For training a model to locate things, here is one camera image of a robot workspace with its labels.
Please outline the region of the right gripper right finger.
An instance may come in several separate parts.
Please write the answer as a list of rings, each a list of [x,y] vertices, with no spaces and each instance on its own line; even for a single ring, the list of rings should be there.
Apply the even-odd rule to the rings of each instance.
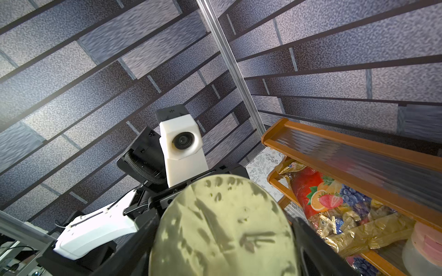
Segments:
[[[291,228],[302,276],[358,275],[304,220],[293,219]]]

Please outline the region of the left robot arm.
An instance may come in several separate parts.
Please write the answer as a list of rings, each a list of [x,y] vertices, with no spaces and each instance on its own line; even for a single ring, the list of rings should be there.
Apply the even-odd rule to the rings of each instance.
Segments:
[[[61,236],[37,258],[52,275],[91,276],[116,252],[116,239],[158,221],[179,193],[197,180],[220,174],[249,176],[240,164],[219,165],[169,188],[160,135],[149,127],[130,144],[117,166],[134,176],[139,186],[90,214],[77,211],[66,220]]]

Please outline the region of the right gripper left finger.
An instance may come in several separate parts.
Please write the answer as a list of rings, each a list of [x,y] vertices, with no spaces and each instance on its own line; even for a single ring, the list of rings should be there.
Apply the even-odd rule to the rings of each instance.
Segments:
[[[147,276],[149,255],[160,225],[160,215],[151,209],[136,218],[137,231],[94,273],[94,276]]]

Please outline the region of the green jar lid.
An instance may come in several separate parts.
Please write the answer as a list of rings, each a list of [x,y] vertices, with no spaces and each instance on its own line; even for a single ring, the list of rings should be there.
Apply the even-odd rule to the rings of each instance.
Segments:
[[[151,276],[298,276],[294,234],[274,198],[231,174],[199,179],[162,215]]]

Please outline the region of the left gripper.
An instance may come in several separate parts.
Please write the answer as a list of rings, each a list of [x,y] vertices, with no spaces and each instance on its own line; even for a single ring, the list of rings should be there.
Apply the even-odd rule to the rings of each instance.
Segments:
[[[209,176],[230,174],[249,178],[240,164],[232,166],[218,165],[213,169],[198,174],[174,187],[166,182],[165,161],[160,146],[160,135],[150,127],[146,127],[128,146],[118,159],[119,169],[136,179],[140,185],[135,189],[135,195],[123,215],[135,220],[151,209],[156,209],[163,215],[166,208],[187,186],[199,179]]]

